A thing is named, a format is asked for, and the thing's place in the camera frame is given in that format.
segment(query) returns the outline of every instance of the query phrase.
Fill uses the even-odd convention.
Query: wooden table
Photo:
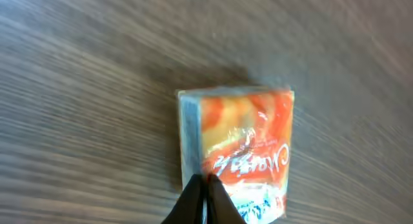
[[[296,91],[288,218],[413,222],[413,0],[0,0],[0,223],[160,223],[178,88]]]

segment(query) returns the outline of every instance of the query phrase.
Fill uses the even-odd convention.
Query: shiny plastic packaging
[[[294,92],[212,88],[178,97],[183,184],[213,173],[247,223],[284,216]]]

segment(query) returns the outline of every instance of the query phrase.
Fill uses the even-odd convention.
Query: small package
[[[178,93],[183,185],[216,174],[247,223],[285,215],[294,92],[262,87]]]

